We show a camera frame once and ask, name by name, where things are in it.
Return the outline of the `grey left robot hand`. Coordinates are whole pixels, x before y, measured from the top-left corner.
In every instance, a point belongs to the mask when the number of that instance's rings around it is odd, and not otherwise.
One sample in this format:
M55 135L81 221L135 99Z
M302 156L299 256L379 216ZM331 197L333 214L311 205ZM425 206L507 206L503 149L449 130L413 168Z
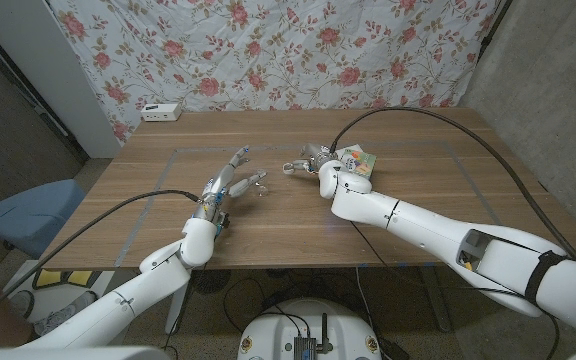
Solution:
M200 203L193 214L194 218L216 224L220 216L221 204L226 196L232 198L240 197L252 185L255 185L266 176L265 170L258 170L252 176L232 185L236 168L249 161L245 157L248 152L248 145L240 148L230 161L208 181L200 196Z

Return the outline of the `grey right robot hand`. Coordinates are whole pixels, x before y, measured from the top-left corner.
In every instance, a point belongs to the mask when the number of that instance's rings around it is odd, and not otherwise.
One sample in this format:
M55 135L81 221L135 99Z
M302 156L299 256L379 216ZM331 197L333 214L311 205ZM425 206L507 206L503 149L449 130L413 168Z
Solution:
M338 156L329 147L319 144L307 143L300 150L300 158L282 166L284 174L293 174L297 170L303 170L310 174L316 174L321 166L330 161L337 160Z

